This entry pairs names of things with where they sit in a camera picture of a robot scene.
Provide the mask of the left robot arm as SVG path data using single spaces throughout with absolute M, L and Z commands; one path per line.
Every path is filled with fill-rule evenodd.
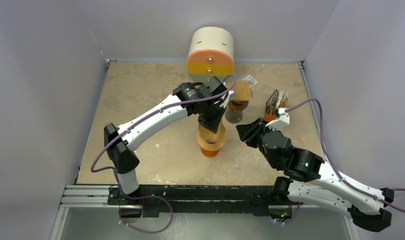
M 215 134 L 229 101 L 235 95 L 225 80 L 215 76 L 205 82 L 184 82 L 141 116 L 118 126 L 113 123 L 106 125 L 103 152 L 114 165 L 117 182 L 122 188 L 120 198 L 128 205 L 139 200 L 136 168 L 140 161 L 135 151 L 147 139 L 191 115 L 197 115 L 198 123 Z

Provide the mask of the orange coffee filter box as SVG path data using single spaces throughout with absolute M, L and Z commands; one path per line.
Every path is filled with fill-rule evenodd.
M 289 108 L 289 93 L 275 89 L 265 103 L 264 120 L 273 121 L 275 119 L 274 111 L 279 108 Z

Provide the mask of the round three-drawer storage box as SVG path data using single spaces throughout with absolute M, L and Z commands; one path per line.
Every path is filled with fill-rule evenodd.
M 186 68 L 194 82 L 215 76 L 220 80 L 234 72 L 234 38 L 220 27 L 206 26 L 191 38 Z

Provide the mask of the brown paper coffee filter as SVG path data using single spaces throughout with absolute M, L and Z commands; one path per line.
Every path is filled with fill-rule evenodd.
M 252 90 L 248 81 L 238 80 L 233 90 L 235 92 L 234 102 L 249 102 L 252 99 Z
M 222 121 L 217 126 L 216 133 L 211 132 L 201 124 L 198 125 L 199 136 L 201 137 L 202 140 L 210 144 L 218 143 L 225 136 L 225 133 L 226 128 Z

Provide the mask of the white printed packet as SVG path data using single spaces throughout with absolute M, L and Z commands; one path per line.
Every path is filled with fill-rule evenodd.
M 254 87 L 255 85 L 258 84 L 258 81 L 257 81 L 253 76 L 251 76 L 250 74 L 248 74 L 247 76 L 243 77 L 242 80 L 243 80 L 244 82 L 248 82 L 250 88 L 252 88 L 252 87 Z

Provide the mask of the light wooden ring coaster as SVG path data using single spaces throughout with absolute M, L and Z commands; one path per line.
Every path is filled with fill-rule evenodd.
M 215 152 L 224 147 L 227 141 L 226 133 L 222 137 L 218 137 L 215 140 L 203 138 L 199 133 L 196 135 L 197 143 L 199 147 L 205 151 Z

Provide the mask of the glass carafe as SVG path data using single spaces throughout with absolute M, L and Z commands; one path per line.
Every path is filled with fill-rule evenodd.
M 225 114 L 225 119 L 231 124 L 238 124 L 243 119 L 243 112 L 240 110 L 234 110 L 230 107 L 227 108 Z

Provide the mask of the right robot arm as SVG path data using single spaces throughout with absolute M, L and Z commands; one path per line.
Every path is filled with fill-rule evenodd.
M 270 129 L 262 118 L 239 124 L 236 130 L 242 142 L 258 149 L 274 170 L 283 172 L 271 190 L 275 203 L 322 207 L 375 233 L 391 226 L 392 213 L 385 209 L 394 200 L 390 188 L 370 187 L 343 173 L 337 174 L 321 156 L 293 146 L 290 138 Z

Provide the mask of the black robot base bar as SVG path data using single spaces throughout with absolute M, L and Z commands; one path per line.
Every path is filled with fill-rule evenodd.
M 288 219 L 292 207 L 284 192 L 272 185 L 154 185 L 143 184 L 129 195 L 117 186 L 108 189 L 107 203 L 121 208 L 137 207 L 144 218 L 161 213 L 252 214 L 255 217 Z

